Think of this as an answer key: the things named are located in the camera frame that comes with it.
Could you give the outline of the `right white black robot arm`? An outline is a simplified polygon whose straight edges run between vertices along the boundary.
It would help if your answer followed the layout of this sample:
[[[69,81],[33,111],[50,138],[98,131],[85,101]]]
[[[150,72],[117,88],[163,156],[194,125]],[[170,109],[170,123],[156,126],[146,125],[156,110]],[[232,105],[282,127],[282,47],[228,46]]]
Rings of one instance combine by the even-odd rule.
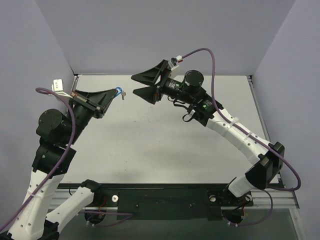
[[[223,191],[226,203],[234,205],[249,191],[266,189],[283,166],[284,146],[258,137],[219,102],[212,103],[212,97],[202,87],[205,78],[201,72],[189,70],[182,81],[177,81],[173,74],[177,68],[177,61],[173,58],[132,75],[132,80],[145,85],[133,90],[133,93],[150,104],[167,96],[174,106],[186,109],[190,121],[196,120],[215,131],[247,158],[252,166],[227,185]]]

